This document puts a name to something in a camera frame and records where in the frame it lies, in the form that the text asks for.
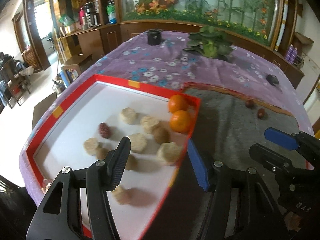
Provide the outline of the person right hand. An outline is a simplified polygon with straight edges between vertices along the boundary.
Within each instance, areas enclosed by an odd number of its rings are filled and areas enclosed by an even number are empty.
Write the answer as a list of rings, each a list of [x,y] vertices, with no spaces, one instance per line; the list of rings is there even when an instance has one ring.
[[[300,228],[300,222],[302,217],[293,213],[293,212],[286,212],[284,214],[284,221],[288,230],[294,230],[298,232]]]

